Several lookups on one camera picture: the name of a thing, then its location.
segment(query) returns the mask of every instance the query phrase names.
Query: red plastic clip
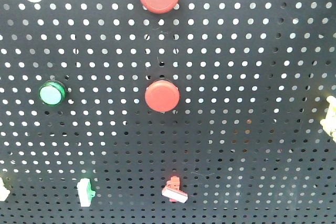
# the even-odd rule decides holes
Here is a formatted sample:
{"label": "red plastic clip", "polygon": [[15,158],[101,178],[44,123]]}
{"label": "red plastic clip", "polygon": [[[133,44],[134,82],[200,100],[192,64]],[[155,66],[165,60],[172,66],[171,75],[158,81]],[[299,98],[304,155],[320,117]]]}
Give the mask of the red plastic clip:
{"label": "red plastic clip", "polygon": [[173,176],[167,181],[166,186],[162,189],[162,195],[169,198],[170,202],[185,203],[188,194],[180,190],[180,178]]}

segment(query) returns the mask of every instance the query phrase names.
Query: yellow plastic part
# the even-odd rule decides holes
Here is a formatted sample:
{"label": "yellow plastic part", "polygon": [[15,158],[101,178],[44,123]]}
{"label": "yellow plastic part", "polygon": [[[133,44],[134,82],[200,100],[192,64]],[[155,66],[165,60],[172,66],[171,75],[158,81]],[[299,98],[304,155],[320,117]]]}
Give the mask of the yellow plastic part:
{"label": "yellow plastic part", "polygon": [[323,130],[336,142],[336,98],[329,96],[327,102],[329,102],[328,112],[320,124],[323,126]]}

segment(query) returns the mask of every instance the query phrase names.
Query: perforated metal panel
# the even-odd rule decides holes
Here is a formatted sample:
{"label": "perforated metal panel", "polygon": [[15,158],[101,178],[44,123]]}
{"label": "perforated metal panel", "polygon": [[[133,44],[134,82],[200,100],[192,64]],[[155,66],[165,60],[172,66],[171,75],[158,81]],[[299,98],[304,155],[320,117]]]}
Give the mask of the perforated metal panel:
{"label": "perforated metal panel", "polygon": [[[334,0],[0,3],[1,223],[335,223]],[[145,104],[159,78],[174,111]],[[185,204],[161,196],[173,175]]]}

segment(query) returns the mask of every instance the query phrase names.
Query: plastic clip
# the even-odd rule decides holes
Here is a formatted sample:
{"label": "plastic clip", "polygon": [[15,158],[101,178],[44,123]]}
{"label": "plastic clip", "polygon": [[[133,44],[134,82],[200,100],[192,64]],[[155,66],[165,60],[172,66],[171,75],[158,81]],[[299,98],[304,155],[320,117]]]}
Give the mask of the plastic clip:
{"label": "plastic clip", "polygon": [[176,176],[167,181],[162,189],[162,195],[168,197],[170,202],[185,203],[188,200],[188,194],[180,190],[180,178]]}
{"label": "plastic clip", "polygon": [[96,195],[95,191],[91,190],[91,182],[88,178],[82,178],[77,183],[78,196],[81,207],[89,207],[92,198]]}
{"label": "plastic clip", "polygon": [[328,112],[320,124],[323,126],[323,130],[336,142],[336,98],[329,96],[327,102],[329,102]]}
{"label": "plastic clip", "polygon": [[11,192],[5,187],[2,178],[0,178],[0,201],[5,201]]}

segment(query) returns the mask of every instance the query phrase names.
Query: panel mount component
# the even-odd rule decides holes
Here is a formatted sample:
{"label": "panel mount component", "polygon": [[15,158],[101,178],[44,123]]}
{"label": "panel mount component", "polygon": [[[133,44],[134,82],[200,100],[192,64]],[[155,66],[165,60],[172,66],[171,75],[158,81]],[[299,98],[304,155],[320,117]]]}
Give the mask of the panel mount component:
{"label": "panel mount component", "polygon": [[82,178],[77,183],[78,196],[81,207],[91,206],[92,198],[96,195],[96,192],[91,190],[91,182],[88,178]]}
{"label": "panel mount component", "polygon": [[11,192],[5,187],[2,178],[0,178],[0,201],[5,201]]}
{"label": "panel mount component", "polygon": [[162,189],[162,195],[169,198],[170,202],[185,203],[188,200],[188,194],[180,190],[180,178],[173,176],[167,181]]}
{"label": "panel mount component", "polygon": [[329,108],[325,119],[320,121],[323,130],[336,142],[336,98],[333,96],[327,97]]}

